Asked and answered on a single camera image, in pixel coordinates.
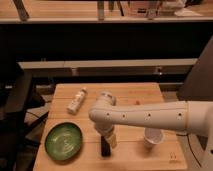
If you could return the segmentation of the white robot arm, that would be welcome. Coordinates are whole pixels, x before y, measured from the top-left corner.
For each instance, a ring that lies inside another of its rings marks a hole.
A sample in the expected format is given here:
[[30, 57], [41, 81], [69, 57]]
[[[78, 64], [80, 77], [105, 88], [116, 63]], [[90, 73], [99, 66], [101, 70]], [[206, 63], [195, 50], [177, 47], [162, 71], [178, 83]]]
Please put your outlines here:
[[176, 101], [117, 106], [116, 98], [102, 92], [89, 110], [96, 131], [116, 146], [115, 125], [184, 131], [208, 138], [200, 171], [213, 171], [213, 102]]

